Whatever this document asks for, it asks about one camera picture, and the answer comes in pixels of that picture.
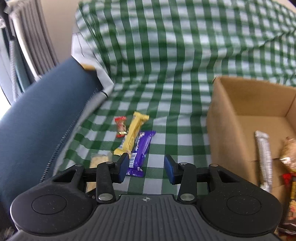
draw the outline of barcode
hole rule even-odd
[[[133,168],[133,162],[135,161],[136,155],[136,152],[131,154],[129,168]]]
[[[122,149],[122,147],[123,147],[123,143],[124,143],[125,139],[126,139],[126,137],[124,136],[124,138],[123,138],[123,140],[122,140],[120,146],[118,147],[119,149]]]

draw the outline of white radiator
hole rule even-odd
[[[58,64],[39,0],[13,3],[9,16],[28,66],[37,80]]]

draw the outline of metal screw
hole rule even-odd
[[[192,201],[194,199],[194,196],[190,193],[184,193],[180,196],[182,201]]]
[[[110,201],[113,198],[113,195],[110,193],[102,193],[99,195],[99,200],[101,201]]]

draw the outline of blue sofa armrest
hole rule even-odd
[[[40,182],[61,139],[96,90],[102,90],[96,72],[70,58],[30,86],[1,119],[0,201],[6,210],[17,195]]]

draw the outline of green and white checkered cloth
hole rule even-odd
[[[142,130],[157,132],[145,177],[114,184],[117,194],[177,194],[165,154],[197,167],[211,162],[206,114],[215,76],[295,85],[296,18],[270,0],[93,1],[80,4],[76,19],[115,89],[81,125],[59,169],[88,167],[92,153],[116,149],[116,116],[129,125],[134,111],[148,114]]]

